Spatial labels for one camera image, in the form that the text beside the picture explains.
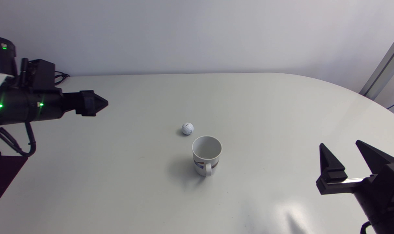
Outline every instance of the mug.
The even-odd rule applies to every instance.
[[[222,153],[222,144],[213,136],[200,136],[192,145],[195,169],[201,176],[211,176],[216,171]]]

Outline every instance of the white table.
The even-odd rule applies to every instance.
[[[319,144],[349,178],[370,174],[357,139],[394,156],[394,114],[308,77],[94,76],[61,87],[94,89],[109,106],[33,123],[38,151],[0,200],[0,233],[359,233],[367,219],[354,196],[316,188]],[[27,142],[22,124],[6,128]],[[206,179],[192,162],[201,135],[224,148]]]

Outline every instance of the white golf ball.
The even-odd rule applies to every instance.
[[[194,126],[191,123],[185,123],[182,125],[181,130],[185,135],[190,135],[194,131]]]

